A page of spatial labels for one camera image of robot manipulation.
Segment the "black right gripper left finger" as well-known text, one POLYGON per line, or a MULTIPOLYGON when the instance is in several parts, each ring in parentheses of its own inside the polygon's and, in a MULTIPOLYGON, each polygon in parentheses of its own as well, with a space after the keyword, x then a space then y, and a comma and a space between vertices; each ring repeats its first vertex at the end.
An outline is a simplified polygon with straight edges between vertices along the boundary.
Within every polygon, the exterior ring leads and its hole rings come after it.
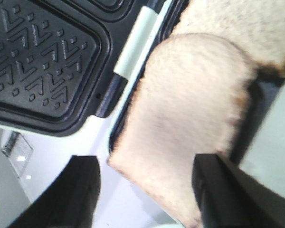
POLYGON ((11 228, 90 228, 101 189, 96 156, 72 156, 51 185, 11 228))

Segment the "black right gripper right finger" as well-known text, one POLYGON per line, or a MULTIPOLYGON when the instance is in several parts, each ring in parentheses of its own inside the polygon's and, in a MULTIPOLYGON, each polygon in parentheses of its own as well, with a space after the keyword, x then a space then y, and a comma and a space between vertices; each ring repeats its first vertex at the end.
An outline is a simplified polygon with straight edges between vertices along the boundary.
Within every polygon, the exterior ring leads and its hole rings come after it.
POLYGON ((192 188, 205 228, 285 228, 285 198, 220 154, 197 154, 192 188))

